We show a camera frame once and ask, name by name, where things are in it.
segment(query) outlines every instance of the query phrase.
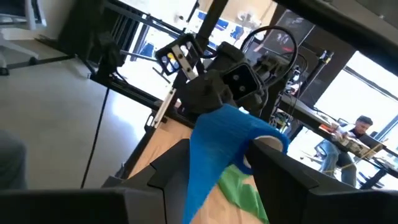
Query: cable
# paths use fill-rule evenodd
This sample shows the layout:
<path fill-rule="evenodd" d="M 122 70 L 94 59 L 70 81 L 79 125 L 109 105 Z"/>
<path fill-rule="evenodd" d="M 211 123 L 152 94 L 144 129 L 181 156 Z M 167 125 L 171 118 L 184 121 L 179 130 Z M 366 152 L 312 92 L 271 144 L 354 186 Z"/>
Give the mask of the cable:
<path fill-rule="evenodd" d="M 286 53 L 283 53 L 283 54 L 281 54 L 280 56 L 285 56 L 285 55 L 289 55 L 289 54 L 292 54 L 293 52 L 286 52 Z M 308 69 L 308 60 L 304 57 L 304 55 L 302 55 L 302 54 L 300 54 L 300 53 L 298 53 L 297 54 L 297 56 L 298 57 L 300 57 L 300 58 L 302 58 L 303 59 L 303 62 L 304 62 L 304 69 L 301 69 L 301 71 L 300 72 L 306 72 L 307 71 L 307 69 Z"/>
<path fill-rule="evenodd" d="M 104 101 L 102 102 L 101 113 L 99 114 L 98 124 L 97 124 L 97 128 L 95 130 L 93 147 L 91 148 L 90 156 L 88 158 L 88 162 L 87 162 L 87 166 L 86 166 L 86 169 L 85 169 L 85 173 L 83 174 L 83 180 L 81 181 L 80 189 L 83 189 L 85 184 L 86 184 L 88 171 L 90 169 L 90 165 L 91 165 L 91 162 L 92 162 L 93 156 L 94 156 L 95 147 L 97 145 L 98 134 L 100 132 L 100 127 L 101 127 L 101 123 L 102 123 L 102 118 L 104 116 L 106 102 L 107 102 L 108 96 L 109 96 L 109 90 L 110 90 L 109 88 L 106 89 Z"/>
<path fill-rule="evenodd" d="M 129 82 L 127 82 L 127 80 L 122 76 L 122 75 L 120 75 L 120 73 L 118 72 L 118 70 L 116 69 L 116 75 L 121 79 L 121 80 L 123 80 L 125 83 L 127 83 L 127 84 L 129 84 Z"/>
<path fill-rule="evenodd" d="M 264 91 L 265 91 L 265 94 L 266 94 L 266 98 L 265 98 L 265 99 L 262 99 L 264 103 L 263 103 L 262 108 L 261 108 L 261 110 L 260 110 L 259 118 L 261 118 L 262 111 L 263 111 L 263 109 L 266 107 L 266 104 L 267 104 L 267 102 L 268 102 L 268 88 L 266 88 Z"/>
<path fill-rule="evenodd" d="M 217 57 L 216 53 L 202 56 L 203 59 L 211 59 L 215 57 Z"/>
<path fill-rule="evenodd" d="M 298 83 L 297 95 L 300 94 L 300 87 L 301 87 L 301 82 Z M 295 97 L 295 99 L 296 100 L 294 101 L 293 106 L 290 106 L 289 109 L 287 110 L 287 114 L 289 117 L 285 119 L 285 124 L 287 124 L 293 116 L 293 112 L 294 112 L 294 109 L 296 108 L 296 104 L 297 104 L 297 100 L 298 100 L 297 97 Z"/>
<path fill-rule="evenodd" d="M 256 34 L 258 34 L 258 33 L 260 33 L 260 32 L 263 32 L 263 31 L 266 31 L 266 30 L 272 30 L 272 29 L 281 30 L 281 31 L 285 32 L 285 33 L 290 37 L 290 39 L 292 40 L 294 49 L 293 49 L 293 56 L 292 56 L 292 58 L 290 59 L 289 64 L 287 65 L 286 71 L 284 71 L 282 75 L 279 75 L 277 78 L 273 79 L 273 81 L 271 81 L 271 83 L 268 84 L 268 86 L 272 86 L 272 85 L 274 85 L 275 83 L 277 83 L 279 80 L 281 80 L 282 78 L 284 78 L 285 75 L 293 68 L 293 65 L 294 65 L 294 63 L 295 63 L 295 61 L 296 61 L 296 59 L 297 59 L 297 55 L 299 54 L 299 48 L 298 48 L 298 46 L 297 46 L 297 42 L 296 42 L 296 40 L 295 40 L 293 34 L 292 34 L 289 30 L 287 30 L 287 29 L 285 29 L 285 28 L 283 28 L 283 27 L 280 27 L 280 26 L 265 26 L 265 27 L 260 27 L 260 28 L 258 28 L 258 29 L 255 29 L 254 31 L 252 31 L 252 32 L 243 40 L 242 46 L 241 46 L 241 48 L 240 48 L 240 49 L 243 51 L 244 48 L 246 47 L 246 45 L 248 44 L 248 42 L 251 40 L 252 37 L 254 37 Z"/>

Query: person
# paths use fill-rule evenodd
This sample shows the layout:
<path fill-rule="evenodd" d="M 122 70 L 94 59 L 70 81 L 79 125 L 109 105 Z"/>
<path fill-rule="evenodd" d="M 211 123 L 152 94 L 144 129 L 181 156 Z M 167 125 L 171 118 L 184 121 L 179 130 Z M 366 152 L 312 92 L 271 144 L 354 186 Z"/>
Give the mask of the person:
<path fill-rule="evenodd" d="M 343 136 L 350 135 L 351 137 L 359 139 L 361 136 L 366 134 L 366 131 L 372 125 L 373 121 L 371 118 L 368 118 L 367 116 L 360 116 L 354 125 L 348 124 L 344 127 L 338 126 L 335 130 L 333 130 L 333 132 L 340 133 Z M 336 169 L 337 162 L 339 162 L 340 166 L 347 166 L 354 162 L 347 152 L 339 150 L 330 141 L 324 140 L 320 146 L 326 153 L 326 158 L 322 163 L 320 171 L 324 172 L 326 175 L 335 177 L 334 171 Z M 353 187 L 356 186 L 355 165 L 345 167 L 341 170 L 341 181 Z"/>
<path fill-rule="evenodd" d="M 0 130 L 0 190 L 26 189 L 26 147 L 12 134 Z"/>

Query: blue cloth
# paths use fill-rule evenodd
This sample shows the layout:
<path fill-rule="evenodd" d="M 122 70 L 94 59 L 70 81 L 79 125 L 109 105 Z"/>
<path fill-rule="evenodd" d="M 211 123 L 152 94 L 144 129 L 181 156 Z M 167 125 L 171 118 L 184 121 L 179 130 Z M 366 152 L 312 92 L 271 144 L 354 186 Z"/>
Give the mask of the blue cloth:
<path fill-rule="evenodd" d="M 199 18 L 200 20 L 205 20 L 206 15 L 207 15 L 207 13 L 199 12 L 199 13 L 198 13 L 198 18 Z M 219 30 L 221 30 L 221 31 L 223 31 L 223 30 L 225 30 L 225 29 L 228 27 L 228 24 L 229 24 L 228 21 L 225 21 L 225 20 L 223 20 L 223 19 L 218 19 L 215 28 L 216 28 L 216 29 L 219 29 Z"/>
<path fill-rule="evenodd" d="M 274 136 L 287 152 L 289 140 L 275 128 L 231 105 L 199 116 L 190 139 L 190 171 L 183 223 L 190 223 L 224 169 L 234 163 L 244 173 L 250 169 L 243 156 L 250 140 Z"/>
<path fill-rule="evenodd" d="M 231 37 L 233 37 L 235 40 L 238 40 L 238 37 L 241 37 L 243 35 L 243 32 L 243 27 L 236 26 L 235 31 L 231 33 Z"/>

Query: green cloth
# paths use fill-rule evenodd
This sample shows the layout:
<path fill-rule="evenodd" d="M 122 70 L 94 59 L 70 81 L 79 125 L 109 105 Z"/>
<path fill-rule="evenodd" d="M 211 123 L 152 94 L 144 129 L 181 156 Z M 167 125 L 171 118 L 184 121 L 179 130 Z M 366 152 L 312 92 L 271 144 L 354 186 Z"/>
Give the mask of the green cloth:
<path fill-rule="evenodd" d="M 243 183 L 247 177 L 235 165 L 231 165 L 221 175 L 218 187 L 230 203 L 269 224 L 259 193 L 250 184 Z"/>

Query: concrete floor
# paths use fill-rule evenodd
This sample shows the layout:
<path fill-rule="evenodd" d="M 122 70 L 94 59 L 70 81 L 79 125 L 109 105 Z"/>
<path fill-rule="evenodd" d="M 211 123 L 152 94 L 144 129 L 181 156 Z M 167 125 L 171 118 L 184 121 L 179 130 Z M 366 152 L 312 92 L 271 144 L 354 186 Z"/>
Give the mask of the concrete floor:
<path fill-rule="evenodd" d="M 40 58 L 62 55 L 38 42 L 22 44 Z M 2 53 L 8 63 L 23 61 L 17 52 Z M 88 70 L 75 59 L 10 72 L 0 77 L 0 127 L 28 148 L 29 188 L 79 188 L 105 87 L 87 79 Z M 144 135 L 149 114 L 149 108 L 111 91 L 86 187 L 100 187 L 120 168 Z"/>

